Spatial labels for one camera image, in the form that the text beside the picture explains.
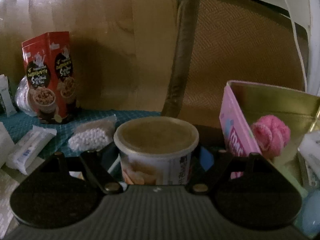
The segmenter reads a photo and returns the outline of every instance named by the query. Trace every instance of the white tissue pack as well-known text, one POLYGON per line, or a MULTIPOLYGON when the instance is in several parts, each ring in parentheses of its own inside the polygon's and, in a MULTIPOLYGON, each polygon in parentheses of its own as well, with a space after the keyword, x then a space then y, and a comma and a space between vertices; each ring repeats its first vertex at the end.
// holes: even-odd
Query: white tissue pack
POLYGON ((320 131, 305 134, 298 150, 320 179, 320 131))
POLYGON ((12 149, 6 165, 28 175, 27 168, 38 156, 47 143, 57 135, 56 129, 43 128, 34 125, 12 149))
POLYGON ((14 147, 9 133, 4 127, 3 123, 0 122, 0 168, 7 160, 8 155, 14 147))

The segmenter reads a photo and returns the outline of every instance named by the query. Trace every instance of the white cable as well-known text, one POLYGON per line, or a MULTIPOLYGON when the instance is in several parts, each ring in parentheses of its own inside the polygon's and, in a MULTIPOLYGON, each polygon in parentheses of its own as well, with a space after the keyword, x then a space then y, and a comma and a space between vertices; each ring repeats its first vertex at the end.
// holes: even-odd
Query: white cable
POLYGON ((305 68, 304 68, 304 63, 303 63, 303 59, 302 59, 302 54, 301 54, 300 47, 299 47, 299 44, 298 44, 296 26, 295 26, 295 23, 294 23, 294 21, 293 21, 293 19, 292 19, 292 13, 291 13, 291 10, 290 10, 289 3, 288 3, 287 0, 284 0, 284 2, 285 2, 286 5, 287 5, 288 12, 289 12, 289 15, 290 15, 290 20, 291 20, 291 25, 292 25, 292 30, 293 30, 294 42, 296 43, 296 47, 297 47, 297 51, 298 51, 298 56, 299 56, 299 59, 300 59, 300 64, 301 64, 302 73, 303 73, 304 88, 305 88, 305 92, 307 92, 307 76, 306 76, 306 71, 305 71, 305 68))

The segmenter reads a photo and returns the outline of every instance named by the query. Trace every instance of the screw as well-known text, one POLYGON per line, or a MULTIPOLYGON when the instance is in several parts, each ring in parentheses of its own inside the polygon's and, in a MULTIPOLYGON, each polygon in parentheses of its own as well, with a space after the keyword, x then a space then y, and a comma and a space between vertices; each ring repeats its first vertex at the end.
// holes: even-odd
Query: screw
POLYGON ((108 192, 113 192, 113 191, 118 191, 120 187, 121 187, 120 184, 116 182, 110 182, 104 186, 104 189, 108 192))
POLYGON ((197 193, 204 193, 209 190, 206 184, 195 184, 193 185, 192 189, 194 192, 197 192, 197 193))

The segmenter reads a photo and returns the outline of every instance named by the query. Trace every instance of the pink towel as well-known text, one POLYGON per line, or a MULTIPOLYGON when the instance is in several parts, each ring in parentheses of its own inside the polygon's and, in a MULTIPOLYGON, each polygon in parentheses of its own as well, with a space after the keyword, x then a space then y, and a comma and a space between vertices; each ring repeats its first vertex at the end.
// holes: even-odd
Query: pink towel
POLYGON ((274 115, 261 117, 251 130, 266 159, 279 156, 290 141, 290 128, 274 115))

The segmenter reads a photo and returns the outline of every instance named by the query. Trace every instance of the paper cup container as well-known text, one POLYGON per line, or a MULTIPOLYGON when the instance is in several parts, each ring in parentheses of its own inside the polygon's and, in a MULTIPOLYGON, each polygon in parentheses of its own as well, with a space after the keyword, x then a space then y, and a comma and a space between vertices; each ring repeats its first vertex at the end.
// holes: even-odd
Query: paper cup container
POLYGON ((127 184, 179 185, 188 182, 199 133, 188 122, 146 117, 122 124, 114 135, 127 184))

